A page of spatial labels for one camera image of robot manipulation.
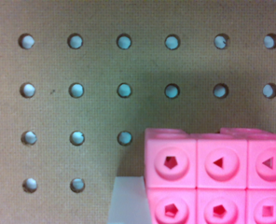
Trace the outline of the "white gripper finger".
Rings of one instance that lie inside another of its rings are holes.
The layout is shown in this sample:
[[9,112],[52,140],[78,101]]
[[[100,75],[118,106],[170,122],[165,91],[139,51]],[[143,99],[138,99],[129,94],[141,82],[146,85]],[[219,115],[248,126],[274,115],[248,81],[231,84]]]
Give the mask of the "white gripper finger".
[[142,176],[115,178],[107,224],[152,224]]

